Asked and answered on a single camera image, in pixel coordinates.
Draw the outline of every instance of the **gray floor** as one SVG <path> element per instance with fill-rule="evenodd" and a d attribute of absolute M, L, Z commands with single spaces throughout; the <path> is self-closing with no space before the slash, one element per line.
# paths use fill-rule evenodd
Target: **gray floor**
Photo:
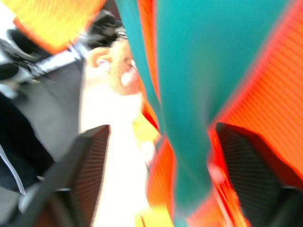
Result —
<path fill-rule="evenodd" d="M 16 106 L 30 120 L 37 136 L 54 159 L 59 160 L 78 133 L 82 62 L 75 62 L 47 75 L 27 88 L 27 99 Z M 0 223 L 18 195 L 0 188 Z"/>

